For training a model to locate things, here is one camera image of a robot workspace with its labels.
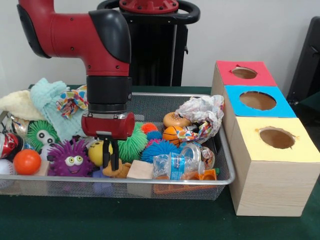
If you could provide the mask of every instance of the orange toy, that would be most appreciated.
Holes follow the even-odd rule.
[[[152,131],[158,131],[158,128],[153,123],[147,122],[147,123],[142,125],[141,130],[142,130],[142,132],[144,132],[144,134],[147,134],[147,133],[150,133]]]
[[[159,176],[158,180],[169,180],[168,176]],[[215,169],[206,170],[204,174],[198,174],[197,172],[185,173],[181,180],[207,180],[216,181],[217,173]],[[173,184],[154,184],[153,190],[157,195],[161,194],[173,194],[173,193],[183,193],[191,192],[195,190],[206,190],[216,188],[216,185],[173,185]]]
[[[13,165],[18,174],[33,175],[41,167],[41,157],[35,150],[25,149],[15,155]]]
[[[164,130],[162,138],[169,141],[171,144],[174,144],[177,148],[182,143],[182,140],[178,138],[177,131],[182,131],[183,129],[179,126],[170,126]]]
[[[184,128],[192,125],[188,119],[176,115],[175,112],[169,112],[167,115],[165,115],[163,118],[163,124],[166,128],[170,126],[178,126]]]

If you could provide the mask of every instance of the wire basket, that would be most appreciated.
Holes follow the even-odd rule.
[[[127,108],[134,113],[136,121],[152,122],[163,131],[162,121],[167,113],[174,112],[190,97],[201,96],[135,92]],[[7,112],[0,114],[0,132],[5,131],[8,117]],[[0,189],[0,195],[216,200],[224,187],[235,179],[222,126],[218,134],[207,141],[207,145],[215,154],[214,168],[220,169],[217,180],[0,175],[0,182],[10,183],[10,186]]]

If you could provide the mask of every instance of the orange ball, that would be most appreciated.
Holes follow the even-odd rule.
[[[170,126],[164,130],[162,138],[169,141],[171,144],[174,144],[176,147],[179,147],[182,143],[182,140],[178,138],[177,131],[182,131],[182,127],[179,126]]]
[[[41,157],[31,149],[25,149],[17,153],[13,159],[15,171],[20,175],[33,175],[41,166]]]

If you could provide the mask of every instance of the light blue cloth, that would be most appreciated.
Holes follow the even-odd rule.
[[[76,135],[86,136],[81,127],[82,110],[78,110],[71,119],[65,119],[57,110],[56,102],[60,94],[67,90],[67,85],[62,81],[49,83],[47,79],[42,78],[30,91],[30,98],[34,106],[52,124],[62,142],[70,141]]]

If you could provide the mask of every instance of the yellow box section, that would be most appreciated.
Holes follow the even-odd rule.
[[[298,118],[236,117],[252,161],[320,163],[320,153]],[[260,137],[261,129],[273,127],[294,136],[294,144],[275,148]]]

